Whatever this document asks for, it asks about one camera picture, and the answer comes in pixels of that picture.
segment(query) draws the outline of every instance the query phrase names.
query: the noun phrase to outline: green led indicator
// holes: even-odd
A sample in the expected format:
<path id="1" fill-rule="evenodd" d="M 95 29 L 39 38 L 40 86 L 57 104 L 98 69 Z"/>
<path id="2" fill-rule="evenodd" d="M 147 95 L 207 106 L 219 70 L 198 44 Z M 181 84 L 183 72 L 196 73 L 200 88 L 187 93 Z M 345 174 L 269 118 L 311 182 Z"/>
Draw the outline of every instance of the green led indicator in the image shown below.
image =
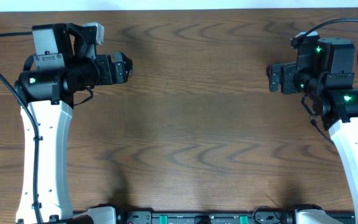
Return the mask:
<path id="1" fill-rule="evenodd" d="M 350 96 L 343 96 L 343 98 L 345 99 L 346 102 L 352 99 Z"/>

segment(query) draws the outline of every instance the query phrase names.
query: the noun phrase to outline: wooden table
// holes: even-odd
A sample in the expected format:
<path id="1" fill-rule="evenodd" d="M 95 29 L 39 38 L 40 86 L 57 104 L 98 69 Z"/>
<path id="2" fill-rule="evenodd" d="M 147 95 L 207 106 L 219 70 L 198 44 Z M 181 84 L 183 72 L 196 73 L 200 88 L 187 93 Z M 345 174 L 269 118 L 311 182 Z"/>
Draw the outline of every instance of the wooden table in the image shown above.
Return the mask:
<path id="1" fill-rule="evenodd" d="M 358 17 L 358 9 L 0 13 L 0 33 L 98 21 L 105 27 L 98 53 L 122 51 L 134 61 L 125 85 L 98 86 L 73 111 L 68 183 L 75 209 L 109 202 L 154 210 L 295 203 L 352 210 L 341 160 L 310 125 L 301 94 L 270 93 L 265 75 L 268 64 L 296 59 L 290 37 L 339 17 Z M 358 24 L 319 33 L 358 46 Z M 0 39 L 0 71 L 14 83 L 33 53 L 31 36 Z M 76 93 L 75 101 L 85 97 Z M 14 222 L 21 196 L 19 111 L 0 82 L 0 223 Z"/>

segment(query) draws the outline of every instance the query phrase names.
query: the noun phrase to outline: brown wooden surface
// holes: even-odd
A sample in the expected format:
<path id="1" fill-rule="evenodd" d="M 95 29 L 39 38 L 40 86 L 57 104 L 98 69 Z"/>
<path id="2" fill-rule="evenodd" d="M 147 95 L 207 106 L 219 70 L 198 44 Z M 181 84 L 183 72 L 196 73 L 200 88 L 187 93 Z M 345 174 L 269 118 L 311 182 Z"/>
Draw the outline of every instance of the brown wooden surface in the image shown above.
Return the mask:
<path id="1" fill-rule="evenodd" d="M 68 183 L 75 209 L 110 202 L 155 210 L 252 210 L 315 203 L 352 210 L 341 160 L 308 121 L 301 95 L 269 93 L 265 67 L 291 62 L 289 38 L 358 9 L 0 13 L 0 32 L 98 21 L 99 54 L 122 51 L 135 74 L 99 86 L 73 111 Z M 321 29 L 358 45 L 358 24 Z M 0 39 L 11 82 L 31 36 Z M 86 97 L 77 93 L 75 101 Z M 0 222 L 22 188 L 19 106 L 0 82 Z"/>

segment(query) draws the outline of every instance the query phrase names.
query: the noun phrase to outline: white wall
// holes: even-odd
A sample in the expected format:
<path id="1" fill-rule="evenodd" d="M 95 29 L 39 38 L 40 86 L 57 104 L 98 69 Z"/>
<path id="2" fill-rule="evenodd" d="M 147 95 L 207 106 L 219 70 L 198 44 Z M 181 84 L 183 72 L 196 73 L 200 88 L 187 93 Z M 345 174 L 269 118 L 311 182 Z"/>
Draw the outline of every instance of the white wall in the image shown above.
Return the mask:
<path id="1" fill-rule="evenodd" d="M 0 0 L 0 12 L 358 7 L 358 0 Z"/>

